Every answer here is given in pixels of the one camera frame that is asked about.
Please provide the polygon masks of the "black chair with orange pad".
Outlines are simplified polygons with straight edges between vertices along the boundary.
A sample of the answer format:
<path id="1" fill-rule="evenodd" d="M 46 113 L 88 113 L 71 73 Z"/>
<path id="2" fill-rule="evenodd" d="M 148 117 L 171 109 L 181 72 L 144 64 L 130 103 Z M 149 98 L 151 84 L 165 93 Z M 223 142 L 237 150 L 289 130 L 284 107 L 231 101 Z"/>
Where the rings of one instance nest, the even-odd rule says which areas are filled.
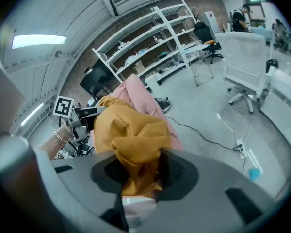
<path id="1" fill-rule="evenodd" d="M 223 59 L 222 54 L 217 51 L 221 49 L 221 45 L 217 43 L 214 37 L 211 35 L 209 27 L 203 22 L 197 22 L 194 25 L 193 33 L 202 42 L 203 45 L 208 45 L 203 51 L 206 51 L 210 58 L 210 63 L 213 63 L 215 57 Z"/>

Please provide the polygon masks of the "orange cushion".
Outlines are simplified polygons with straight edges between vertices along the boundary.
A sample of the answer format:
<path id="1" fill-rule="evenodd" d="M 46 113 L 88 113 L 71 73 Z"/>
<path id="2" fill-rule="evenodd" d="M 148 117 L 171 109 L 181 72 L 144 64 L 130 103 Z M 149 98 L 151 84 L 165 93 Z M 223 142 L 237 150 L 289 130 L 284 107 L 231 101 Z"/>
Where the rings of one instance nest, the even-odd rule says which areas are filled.
<path id="1" fill-rule="evenodd" d="M 105 109 L 94 121 L 94 145 L 97 153 L 112 151 L 129 174 L 122 195 L 151 198 L 161 191 L 156 184 L 160 150 L 171 147 L 166 121 L 138 112 L 125 101 L 104 96 Z"/>

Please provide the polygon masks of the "black round stool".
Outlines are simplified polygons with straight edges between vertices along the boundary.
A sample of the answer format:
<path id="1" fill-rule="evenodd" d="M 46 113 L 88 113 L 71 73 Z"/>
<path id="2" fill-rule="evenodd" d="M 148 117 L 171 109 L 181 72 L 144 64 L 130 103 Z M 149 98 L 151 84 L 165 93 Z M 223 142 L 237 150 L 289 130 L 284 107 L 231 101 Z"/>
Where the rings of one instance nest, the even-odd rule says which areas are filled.
<path id="1" fill-rule="evenodd" d="M 274 67 L 274 68 L 278 69 L 278 61 L 276 59 L 269 59 L 266 62 L 266 73 L 269 72 L 270 67 Z"/>

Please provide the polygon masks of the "black television screen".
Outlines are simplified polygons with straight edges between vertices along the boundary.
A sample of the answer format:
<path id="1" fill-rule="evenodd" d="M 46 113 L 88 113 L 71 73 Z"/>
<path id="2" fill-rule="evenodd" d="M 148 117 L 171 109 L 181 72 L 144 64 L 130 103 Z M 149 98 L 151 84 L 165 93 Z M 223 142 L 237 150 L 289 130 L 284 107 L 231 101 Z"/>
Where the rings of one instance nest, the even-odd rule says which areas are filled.
<path id="1" fill-rule="evenodd" d="M 91 97 L 97 99 L 100 91 L 104 91 L 105 93 L 114 91 L 111 88 L 111 81 L 114 77 L 107 66 L 101 60 L 98 60 L 91 68 L 87 69 L 80 86 Z"/>

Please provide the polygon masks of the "teal cloth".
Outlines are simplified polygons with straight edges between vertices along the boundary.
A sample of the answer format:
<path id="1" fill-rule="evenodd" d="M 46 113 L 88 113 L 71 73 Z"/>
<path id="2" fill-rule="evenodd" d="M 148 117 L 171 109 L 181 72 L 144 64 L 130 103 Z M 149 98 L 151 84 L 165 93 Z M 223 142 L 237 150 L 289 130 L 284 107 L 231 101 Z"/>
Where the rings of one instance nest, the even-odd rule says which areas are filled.
<path id="1" fill-rule="evenodd" d="M 261 175 L 261 171 L 258 168 L 252 168 L 248 170 L 248 177 L 250 180 L 254 181 L 259 178 Z"/>

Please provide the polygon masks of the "round white side table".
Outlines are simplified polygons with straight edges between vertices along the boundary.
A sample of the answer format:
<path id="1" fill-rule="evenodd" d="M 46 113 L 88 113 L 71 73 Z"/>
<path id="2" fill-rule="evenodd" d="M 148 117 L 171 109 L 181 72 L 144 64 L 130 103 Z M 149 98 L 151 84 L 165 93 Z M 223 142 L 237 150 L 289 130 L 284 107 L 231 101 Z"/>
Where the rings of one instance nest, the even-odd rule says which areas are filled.
<path id="1" fill-rule="evenodd" d="M 207 55 L 203 53 L 203 50 L 205 50 L 209 46 L 210 44 L 194 45 L 192 47 L 189 47 L 180 51 L 180 54 L 182 55 L 182 58 L 185 62 L 185 66 L 191 68 L 194 82 L 197 87 L 199 87 L 200 65 L 203 62 L 203 60 L 205 60 L 207 57 Z M 189 57 L 189 54 L 191 53 L 193 53 L 195 56 L 195 59 L 194 59 L 195 67 L 193 67 L 192 62 Z"/>

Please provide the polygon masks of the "open cardboard box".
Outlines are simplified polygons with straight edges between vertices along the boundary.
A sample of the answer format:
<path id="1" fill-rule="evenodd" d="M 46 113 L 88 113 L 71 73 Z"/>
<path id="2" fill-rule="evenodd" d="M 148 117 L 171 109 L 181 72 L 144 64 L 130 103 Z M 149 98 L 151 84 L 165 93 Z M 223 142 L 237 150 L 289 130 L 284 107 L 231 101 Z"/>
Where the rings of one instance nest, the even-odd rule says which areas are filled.
<path id="1" fill-rule="evenodd" d="M 138 74 L 140 74 L 140 73 L 142 73 L 143 71 L 145 71 L 146 68 L 144 67 L 142 61 L 138 61 L 138 62 L 134 65 L 133 69 L 134 69 Z"/>

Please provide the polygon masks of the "white cabinet with red mark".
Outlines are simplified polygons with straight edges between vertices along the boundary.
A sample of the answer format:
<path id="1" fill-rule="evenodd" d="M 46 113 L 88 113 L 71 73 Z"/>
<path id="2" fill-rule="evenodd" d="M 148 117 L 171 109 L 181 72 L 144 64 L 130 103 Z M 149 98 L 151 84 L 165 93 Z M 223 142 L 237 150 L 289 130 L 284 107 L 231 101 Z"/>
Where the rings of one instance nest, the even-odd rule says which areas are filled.
<path id="1" fill-rule="evenodd" d="M 203 22 L 211 29 L 213 34 L 220 33 L 220 27 L 212 11 L 206 11 L 203 14 Z"/>

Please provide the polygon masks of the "white mesh office chair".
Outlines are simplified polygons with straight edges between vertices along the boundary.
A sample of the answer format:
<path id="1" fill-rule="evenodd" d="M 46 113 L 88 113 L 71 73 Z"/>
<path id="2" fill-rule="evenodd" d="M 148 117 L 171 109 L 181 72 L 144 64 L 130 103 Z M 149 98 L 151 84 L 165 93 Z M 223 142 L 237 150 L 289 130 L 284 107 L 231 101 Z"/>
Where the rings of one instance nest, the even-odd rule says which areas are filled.
<path id="1" fill-rule="evenodd" d="M 254 112 L 250 95 L 259 101 L 264 89 L 269 86 L 275 67 L 266 70 L 267 48 L 265 37 L 254 33 L 227 32 L 216 34 L 223 57 L 223 80 L 240 89 L 229 101 L 229 105 L 244 97 L 249 113 Z"/>

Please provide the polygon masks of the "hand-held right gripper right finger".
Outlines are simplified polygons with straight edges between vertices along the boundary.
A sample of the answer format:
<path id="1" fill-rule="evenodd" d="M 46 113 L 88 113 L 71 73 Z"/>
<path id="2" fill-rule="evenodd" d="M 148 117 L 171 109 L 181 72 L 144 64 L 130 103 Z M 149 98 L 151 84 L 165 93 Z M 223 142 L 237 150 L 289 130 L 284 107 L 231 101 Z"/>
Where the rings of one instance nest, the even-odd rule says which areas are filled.
<path id="1" fill-rule="evenodd" d="M 162 150 L 162 191 L 145 233 L 252 233 L 275 205 L 231 166 L 181 150 Z"/>

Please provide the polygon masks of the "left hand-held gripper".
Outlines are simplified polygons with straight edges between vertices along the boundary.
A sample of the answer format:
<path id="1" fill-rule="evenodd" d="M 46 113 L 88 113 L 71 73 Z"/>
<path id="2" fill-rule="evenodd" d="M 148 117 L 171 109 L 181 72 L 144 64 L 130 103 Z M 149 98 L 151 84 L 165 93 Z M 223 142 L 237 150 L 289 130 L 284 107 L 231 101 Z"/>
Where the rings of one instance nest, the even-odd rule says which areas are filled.
<path id="1" fill-rule="evenodd" d="M 94 121 L 103 111 L 104 106 L 81 108 L 74 99 L 64 96 L 56 98 L 53 108 L 53 114 L 68 127 L 74 140 L 85 139 L 86 130 L 90 132 L 94 129 Z"/>

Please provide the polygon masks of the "white power strip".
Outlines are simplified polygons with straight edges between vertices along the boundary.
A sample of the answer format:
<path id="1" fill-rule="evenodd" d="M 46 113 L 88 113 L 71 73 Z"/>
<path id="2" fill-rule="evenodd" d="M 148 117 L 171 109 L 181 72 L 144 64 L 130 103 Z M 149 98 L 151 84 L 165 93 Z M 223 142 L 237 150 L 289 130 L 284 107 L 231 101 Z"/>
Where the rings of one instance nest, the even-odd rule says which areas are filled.
<path id="1" fill-rule="evenodd" d="M 239 138 L 236 140 L 236 148 L 235 148 L 236 151 L 238 151 L 240 153 L 240 158 L 241 159 L 244 159 L 248 156 L 248 152 L 247 152 L 247 149 L 245 147 L 245 144 L 244 144 L 244 141 L 242 138 Z"/>

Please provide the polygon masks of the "white shelving unit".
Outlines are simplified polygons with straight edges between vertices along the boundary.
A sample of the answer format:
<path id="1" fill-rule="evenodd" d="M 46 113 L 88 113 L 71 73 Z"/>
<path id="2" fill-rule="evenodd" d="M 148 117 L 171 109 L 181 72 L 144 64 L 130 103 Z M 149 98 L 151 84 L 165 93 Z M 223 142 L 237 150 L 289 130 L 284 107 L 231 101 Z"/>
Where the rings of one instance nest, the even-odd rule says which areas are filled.
<path id="1" fill-rule="evenodd" d="M 172 73 L 186 67 L 184 60 L 178 58 L 180 51 L 196 44 L 194 38 L 188 41 L 181 39 L 193 32 L 192 28 L 187 27 L 189 21 L 195 23 L 194 16 L 184 0 L 168 7 L 155 6 L 151 8 L 150 13 L 119 29 L 98 48 L 92 48 L 92 52 L 120 83 L 131 73 L 145 77 L 170 59 L 177 62 L 169 71 Z M 145 67 L 145 71 L 140 74 L 133 69 L 138 61 L 142 61 Z"/>

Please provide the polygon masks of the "tall white bin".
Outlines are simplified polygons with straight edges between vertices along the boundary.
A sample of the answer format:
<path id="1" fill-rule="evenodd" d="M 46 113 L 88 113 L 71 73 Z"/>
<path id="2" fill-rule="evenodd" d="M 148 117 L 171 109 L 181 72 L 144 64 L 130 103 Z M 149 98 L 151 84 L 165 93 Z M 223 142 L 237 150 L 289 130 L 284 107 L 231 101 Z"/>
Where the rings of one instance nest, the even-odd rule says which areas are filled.
<path id="1" fill-rule="evenodd" d="M 155 74 L 152 74 L 145 78 L 145 82 L 147 86 L 153 91 L 153 92 L 158 92 L 160 90 L 160 86 L 157 82 Z"/>

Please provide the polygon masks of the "black tagged device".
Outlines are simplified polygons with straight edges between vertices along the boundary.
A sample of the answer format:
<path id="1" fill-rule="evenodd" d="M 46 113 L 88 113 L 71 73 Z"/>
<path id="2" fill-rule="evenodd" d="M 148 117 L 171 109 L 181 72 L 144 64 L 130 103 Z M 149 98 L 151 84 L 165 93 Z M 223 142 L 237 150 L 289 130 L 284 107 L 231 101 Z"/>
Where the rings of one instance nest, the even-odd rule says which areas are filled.
<path id="1" fill-rule="evenodd" d="M 172 103 L 168 99 L 168 97 L 155 98 L 155 101 L 157 102 L 157 104 L 159 105 L 159 107 L 161 108 L 161 110 L 163 111 L 164 114 L 172 107 Z"/>

